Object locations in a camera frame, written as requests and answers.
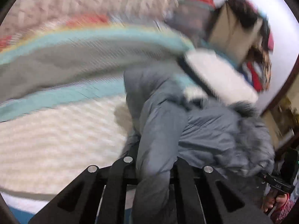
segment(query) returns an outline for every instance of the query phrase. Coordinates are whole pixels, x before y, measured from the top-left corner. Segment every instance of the white wall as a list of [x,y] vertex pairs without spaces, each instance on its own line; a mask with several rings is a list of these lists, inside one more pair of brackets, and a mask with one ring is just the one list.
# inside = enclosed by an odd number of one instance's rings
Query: white wall
[[274,37],[270,89],[260,94],[256,106],[261,111],[287,80],[299,54],[299,24],[284,0],[250,0],[267,14]]

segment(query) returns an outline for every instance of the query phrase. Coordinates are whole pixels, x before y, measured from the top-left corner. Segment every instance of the silver screw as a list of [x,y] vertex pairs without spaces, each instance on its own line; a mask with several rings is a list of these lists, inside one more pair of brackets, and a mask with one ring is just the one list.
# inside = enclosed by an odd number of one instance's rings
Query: silver screw
[[133,161],[132,157],[130,157],[130,156],[124,157],[124,162],[129,163],[129,162],[132,162],[132,161]]
[[212,168],[211,166],[205,166],[205,167],[204,167],[204,171],[205,171],[206,173],[212,173],[212,172],[213,172],[213,168]]
[[89,171],[90,173],[94,173],[95,171],[97,171],[97,166],[95,165],[89,166],[87,171]]

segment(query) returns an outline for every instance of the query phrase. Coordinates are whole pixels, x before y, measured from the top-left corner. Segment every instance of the gray jacket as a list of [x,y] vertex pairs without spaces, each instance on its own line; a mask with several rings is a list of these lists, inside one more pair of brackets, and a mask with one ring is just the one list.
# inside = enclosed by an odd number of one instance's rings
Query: gray jacket
[[182,89],[161,68],[124,73],[134,132],[125,152],[140,135],[132,218],[135,223],[174,222],[169,198],[170,170],[177,156],[190,165],[211,165],[248,177],[273,170],[268,129],[246,103],[226,107],[213,99],[187,102]]

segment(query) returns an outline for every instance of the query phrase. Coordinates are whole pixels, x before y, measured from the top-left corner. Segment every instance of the clothing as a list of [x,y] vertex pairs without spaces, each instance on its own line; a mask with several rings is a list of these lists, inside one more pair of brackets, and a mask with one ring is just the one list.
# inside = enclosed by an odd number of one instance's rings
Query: clothing
[[[211,165],[242,177],[273,170],[267,128],[246,103],[226,107],[213,99],[187,102],[171,75],[151,68],[124,73],[127,105],[140,135],[134,223],[171,223],[170,170],[177,156],[190,165]],[[132,145],[128,138],[127,145]]]

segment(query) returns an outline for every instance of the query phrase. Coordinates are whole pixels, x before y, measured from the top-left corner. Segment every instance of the hand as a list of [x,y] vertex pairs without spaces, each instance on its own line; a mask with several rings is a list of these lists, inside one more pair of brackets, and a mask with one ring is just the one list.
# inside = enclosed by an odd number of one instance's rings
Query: hand
[[284,204],[288,200],[288,196],[286,194],[279,195],[279,196],[276,197],[276,199],[274,199],[274,198],[275,198],[275,196],[273,196],[273,191],[270,190],[270,192],[264,198],[264,202],[263,202],[263,206],[262,206],[262,210],[264,212],[267,212],[268,209],[272,209],[275,201],[277,203],[277,207],[276,208],[279,209],[279,208],[283,207]]

